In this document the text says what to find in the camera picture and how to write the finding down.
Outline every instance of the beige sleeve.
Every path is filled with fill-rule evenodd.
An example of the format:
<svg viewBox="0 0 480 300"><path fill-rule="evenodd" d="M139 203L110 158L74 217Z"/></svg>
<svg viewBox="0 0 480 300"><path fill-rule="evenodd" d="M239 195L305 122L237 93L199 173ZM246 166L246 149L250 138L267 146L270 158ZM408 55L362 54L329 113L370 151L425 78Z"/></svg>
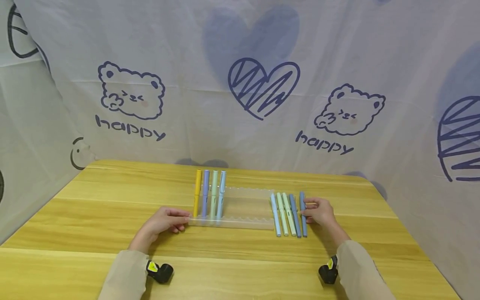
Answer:
<svg viewBox="0 0 480 300"><path fill-rule="evenodd" d="M349 300L395 300L368 252L355 241L338 247L338 275Z"/></svg>
<svg viewBox="0 0 480 300"><path fill-rule="evenodd" d="M140 300L145 292L148 255L121 251L108 272L98 300Z"/></svg>

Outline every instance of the mint green pen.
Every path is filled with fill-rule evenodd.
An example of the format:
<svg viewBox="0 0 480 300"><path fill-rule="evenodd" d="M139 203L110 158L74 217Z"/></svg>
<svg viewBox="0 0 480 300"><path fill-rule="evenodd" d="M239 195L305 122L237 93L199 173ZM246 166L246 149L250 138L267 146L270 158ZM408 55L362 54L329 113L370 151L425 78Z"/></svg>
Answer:
<svg viewBox="0 0 480 300"><path fill-rule="evenodd" d="M295 229L295 223L293 222L292 209L290 207L290 201L288 201L287 193L283 193L283 206L285 207L285 212L287 213L288 223L290 224L290 231L292 236L297 236L297 230Z"/></svg>
<svg viewBox="0 0 480 300"><path fill-rule="evenodd" d="M218 181L218 171L213 171L212 178L212 200L210 201L210 220L215 219L216 211L216 182Z"/></svg>
<svg viewBox="0 0 480 300"><path fill-rule="evenodd" d="M280 212L280 219L282 220L282 228L283 228L283 235L288 235L288 226L287 226L287 218L285 217L285 209L283 207L282 202L282 195L280 193L276 193L276 201L278 204L278 211Z"/></svg>

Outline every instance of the clear acrylic pen holder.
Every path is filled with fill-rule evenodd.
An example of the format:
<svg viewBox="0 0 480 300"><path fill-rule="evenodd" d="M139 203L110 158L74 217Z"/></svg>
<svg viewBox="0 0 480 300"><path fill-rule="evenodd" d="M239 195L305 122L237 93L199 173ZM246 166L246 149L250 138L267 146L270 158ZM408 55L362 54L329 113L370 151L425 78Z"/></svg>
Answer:
<svg viewBox="0 0 480 300"><path fill-rule="evenodd" d="M210 216L212 186L208 188L206 216L202 217L203 190L200 191L197 218L190 218L191 226L223 228L274 229L270 195L273 190L226 187L223 196L222 214L217 216L219 187L217 187L214 216Z"/></svg>

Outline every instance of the cartoon bear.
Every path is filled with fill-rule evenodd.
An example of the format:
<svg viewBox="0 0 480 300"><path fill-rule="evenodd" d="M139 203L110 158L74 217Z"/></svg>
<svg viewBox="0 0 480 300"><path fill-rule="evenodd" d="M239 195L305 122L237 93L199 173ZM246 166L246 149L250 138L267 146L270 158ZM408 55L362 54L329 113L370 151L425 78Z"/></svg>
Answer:
<svg viewBox="0 0 480 300"><path fill-rule="evenodd" d="M98 67L98 77L103 88L101 103L109 110L141 120L162 114L165 86L157 75L121 69L106 61Z"/></svg>
<svg viewBox="0 0 480 300"><path fill-rule="evenodd" d="M338 135L364 132L385 106L385 96L369 95L350 84L336 88L328 97L322 113L313 123L318 129Z"/></svg>

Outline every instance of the lavender pen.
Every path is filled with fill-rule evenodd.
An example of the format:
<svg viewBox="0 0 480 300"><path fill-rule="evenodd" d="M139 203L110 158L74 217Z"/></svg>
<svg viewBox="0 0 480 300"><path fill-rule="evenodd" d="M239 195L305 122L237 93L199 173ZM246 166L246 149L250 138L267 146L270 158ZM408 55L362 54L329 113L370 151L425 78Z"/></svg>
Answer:
<svg viewBox="0 0 480 300"><path fill-rule="evenodd" d="M208 182L210 181L210 171L204 170L204 199L202 202L202 218L207 217L207 201L208 201Z"/></svg>
<svg viewBox="0 0 480 300"><path fill-rule="evenodd" d="M299 216L298 216L298 210L297 210L297 204L295 203L295 197L290 194L290 206L292 207L292 215L293 215L293 221L295 222L295 231L297 232L297 238L301 238L301 233L300 233L300 223L299 223Z"/></svg>

